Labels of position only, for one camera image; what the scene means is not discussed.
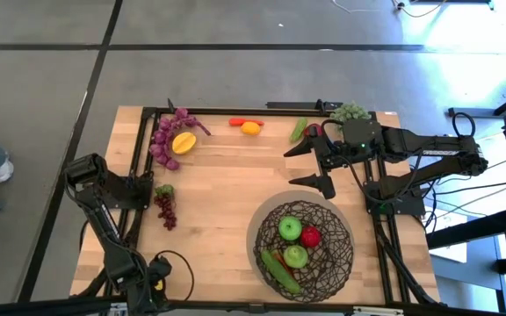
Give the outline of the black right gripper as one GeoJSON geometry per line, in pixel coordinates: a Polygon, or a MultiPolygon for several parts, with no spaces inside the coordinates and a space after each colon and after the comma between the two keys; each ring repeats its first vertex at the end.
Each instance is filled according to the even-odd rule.
{"type": "Polygon", "coordinates": [[[289,184],[316,188],[325,199],[336,196],[335,186],[329,172],[333,169],[345,168],[345,160],[328,144],[327,138],[320,133],[316,126],[307,128],[307,136],[295,147],[284,153],[284,157],[294,157],[310,154],[314,150],[316,163],[320,174],[312,174],[289,180],[289,184]]]}

